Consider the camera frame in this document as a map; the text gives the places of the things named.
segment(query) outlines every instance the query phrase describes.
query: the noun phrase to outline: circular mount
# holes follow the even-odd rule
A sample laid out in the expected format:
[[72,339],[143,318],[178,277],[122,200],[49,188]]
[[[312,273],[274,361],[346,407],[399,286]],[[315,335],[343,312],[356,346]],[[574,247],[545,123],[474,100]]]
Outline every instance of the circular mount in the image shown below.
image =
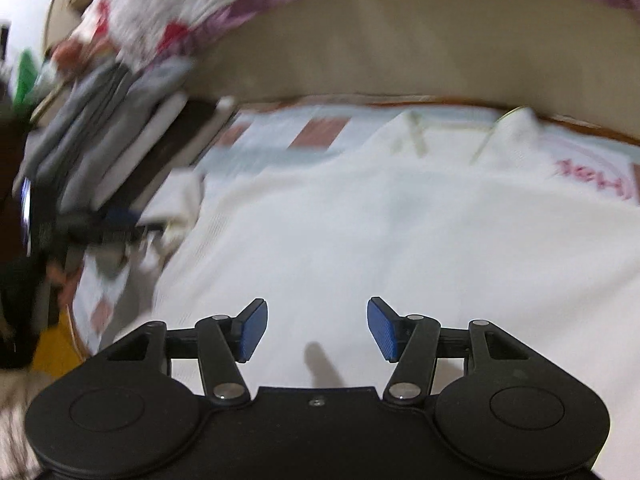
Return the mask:
[[561,370],[540,374],[527,362],[511,368],[498,362],[442,391],[435,419],[444,438],[472,463],[524,478],[559,476],[591,461],[609,434],[600,398]]
[[221,400],[233,400],[244,395],[244,386],[238,383],[222,383],[213,388],[213,394]]
[[389,388],[389,394],[395,399],[415,399],[420,395],[420,386],[413,383],[396,383]]
[[67,374],[31,403],[28,439],[40,461],[73,478],[142,475],[196,430],[198,402],[186,386],[136,362]]

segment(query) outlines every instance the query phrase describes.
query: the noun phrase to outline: green object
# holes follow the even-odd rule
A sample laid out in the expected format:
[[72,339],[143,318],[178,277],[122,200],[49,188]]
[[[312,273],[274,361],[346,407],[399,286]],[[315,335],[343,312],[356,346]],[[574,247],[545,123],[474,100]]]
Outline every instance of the green object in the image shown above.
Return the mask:
[[29,99],[29,93],[33,89],[37,78],[38,67],[33,60],[33,55],[30,50],[23,50],[18,62],[14,95],[14,111],[20,117],[30,115],[35,106]]

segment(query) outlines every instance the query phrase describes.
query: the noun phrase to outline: white wall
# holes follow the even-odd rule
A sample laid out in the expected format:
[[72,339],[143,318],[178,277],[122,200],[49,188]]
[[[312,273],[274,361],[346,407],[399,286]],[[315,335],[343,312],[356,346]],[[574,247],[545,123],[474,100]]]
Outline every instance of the white wall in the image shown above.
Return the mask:
[[0,22],[11,22],[8,59],[25,48],[42,57],[42,33],[51,0],[0,0]]

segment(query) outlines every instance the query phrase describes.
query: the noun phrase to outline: yellow cloth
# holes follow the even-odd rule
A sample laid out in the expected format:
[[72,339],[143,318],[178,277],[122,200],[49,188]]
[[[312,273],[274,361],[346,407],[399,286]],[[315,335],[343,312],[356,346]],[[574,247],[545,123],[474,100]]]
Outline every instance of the yellow cloth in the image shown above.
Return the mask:
[[69,311],[63,308],[60,311],[58,325],[47,328],[40,334],[31,370],[46,372],[57,379],[81,365],[83,361],[74,344]]

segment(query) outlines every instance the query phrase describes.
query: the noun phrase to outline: gray cloth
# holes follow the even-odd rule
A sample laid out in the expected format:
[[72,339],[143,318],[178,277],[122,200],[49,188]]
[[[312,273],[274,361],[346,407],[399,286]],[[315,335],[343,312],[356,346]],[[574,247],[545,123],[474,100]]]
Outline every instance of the gray cloth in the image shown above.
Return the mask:
[[107,170],[140,134],[154,107],[184,84],[192,67],[191,59],[172,57],[130,86],[97,142],[82,152],[60,198],[61,212],[90,206],[93,191]]
[[121,105],[135,80],[129,68],[117,65],[105,82],[84,106],[55,149],[42,161],[36,184],[62,190],[72,168],[94,139],[104,131],[110,117]]
[[73,88],[63,107],[42,132],[37,147],[25,154],[14,181],[14,196],[20,192],[25,177],[34,180],[42,161],[55,149],[87,103],[113,78],[117,69],[114,61],[107,62]]

